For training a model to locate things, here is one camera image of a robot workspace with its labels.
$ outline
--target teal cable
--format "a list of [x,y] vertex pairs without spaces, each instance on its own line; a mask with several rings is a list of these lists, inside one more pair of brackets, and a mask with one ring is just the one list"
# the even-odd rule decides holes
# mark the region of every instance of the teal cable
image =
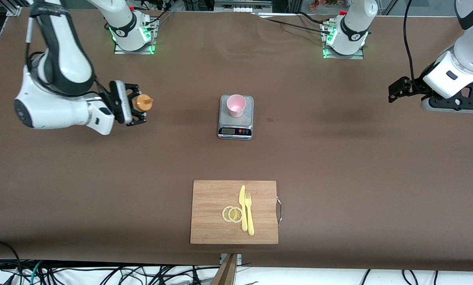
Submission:
[[34,266],[34,270],[32,270],[32,274],[30,275],[30,285],[34,284],[34,276],[36,276],[36,271],[38,270],[39,265],[43,262],[40,260],[36,265]]

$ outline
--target pink cup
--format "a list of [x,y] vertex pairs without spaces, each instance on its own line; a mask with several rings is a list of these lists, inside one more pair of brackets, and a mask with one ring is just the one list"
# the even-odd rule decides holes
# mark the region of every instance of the pink cup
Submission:
[[229,109],[229,114],[232,117],[239,118],[243,115],[247,101],[242,95],[234,94],[229,96],[227,106]]

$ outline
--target metal handle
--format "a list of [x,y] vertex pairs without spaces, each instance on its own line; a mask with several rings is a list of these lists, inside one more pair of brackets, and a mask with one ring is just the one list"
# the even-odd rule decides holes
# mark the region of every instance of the metal handle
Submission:
[[277,196],[277,203],[280,206],[280,218],[277,220],[277,226],[280,226],[280,221],[282,220],[282,203],[280,203],[278,196]]

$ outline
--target white floor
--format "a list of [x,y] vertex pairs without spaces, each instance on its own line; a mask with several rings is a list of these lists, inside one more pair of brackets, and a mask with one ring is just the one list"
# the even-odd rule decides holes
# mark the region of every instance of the white floor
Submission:
[[[189,270],[192,267],[178,266],[171,270],[171,274]],[[158,271],[158,267],[146,267],[147,274]],[[201,280],[211,278],[215,275],[216,269],[199,270],[198,276]],[[110,273],[110,271],[71,271],[65,270],[55,276],[66,285],[98,285]],[[298,268],[264,268],[264,267],[240,267],[238,269],[235,285],[247,285],[258,282],[256,285],[360,285],[365,270],[357,269],[298,269]],[[419,285],[433,285],[433,271],[414,271]],[[0,271],[0,284],[3,284],[10,273]],[[143,276],[135,274],[143,282]],[[414,284],[412,276],[407,274],[409,280]],[[115,274],[108,285],[117,285],[121,274]],[[191,280],[187,276],[180,276],[167,282],[168,285],[179,284],[183,280]],[[15,278],[13,285],[19,283],[19,278]],[[365,282],[365,285],[407,285],[401,276],[400,270],[378,270],[373,269]],[[473,272],[441,271],[437,278],[438,285],[473,285]],[[134,278],[127,278],[123,285],[141,285],[141,282]]]

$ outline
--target yellow knife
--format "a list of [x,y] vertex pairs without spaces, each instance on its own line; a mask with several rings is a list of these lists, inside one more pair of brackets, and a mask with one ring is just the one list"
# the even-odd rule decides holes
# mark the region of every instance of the yellow knife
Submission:
[[247,231],[247,215],[245,215],[245,185],[241,186],[240,189],[240,198],[238,202],[241,205],[241,229],[242,231]]

